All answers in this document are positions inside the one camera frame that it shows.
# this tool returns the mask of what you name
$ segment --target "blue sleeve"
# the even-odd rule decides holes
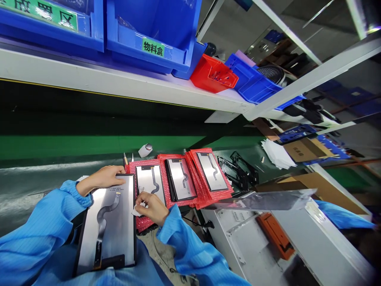
[[[164,244],[176,249],[175,266],[182,275],[195,274],[200,285],[250,285],[229,270],[222,254],[210,243],[203,243],[181,218],[177,205],[157,233]]]
[[[25,225],[0,238],[1,285],[32,283],[42,266],[67,240],[71,220],[91,205],[77,182],[66,181],[40,200]]]
[[[338,205],[326,201],[315,200],[319,209],[336,225],[338,229],[374,228],[375,224]]]

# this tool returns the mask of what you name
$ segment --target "red storage bin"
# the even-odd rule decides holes
[[[195,86],[213,93],[234,88],[238,79],[222,62],[205,54],[190,77]]]

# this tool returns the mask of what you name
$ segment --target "stack of paper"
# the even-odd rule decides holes
[[[283,146],[266,139],[262,141],[262,147],[265,150],[270,161],[281,169],[289,169],[290,167],[296,167],[295,162],[291,159],[290,155],[284,149]]]

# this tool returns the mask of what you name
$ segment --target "blue anti-static suit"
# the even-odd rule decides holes
[[[136,266],[88,272],[72,278],[77,247],[65,245],[71,220],[91,205],[91,195],[80,196],[77,182],[66,181],[35,207],[27,223],[0,238],[0,285],[168,285],[168,278],[137,240]],[[201,285],[249,285],[231,272],[224,257],[202,243],[171,208],[157,238],[176,249],[175,265],[183,275],[196,274]]]

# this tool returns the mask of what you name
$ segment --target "left hand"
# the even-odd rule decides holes
[[[82,197],[86,197],[94,189],[123,185],[126,181],[115,178],[115,175],[125,173],[123,166],[105,166],[93,175],[80,181],[77,184],[77,191]]]

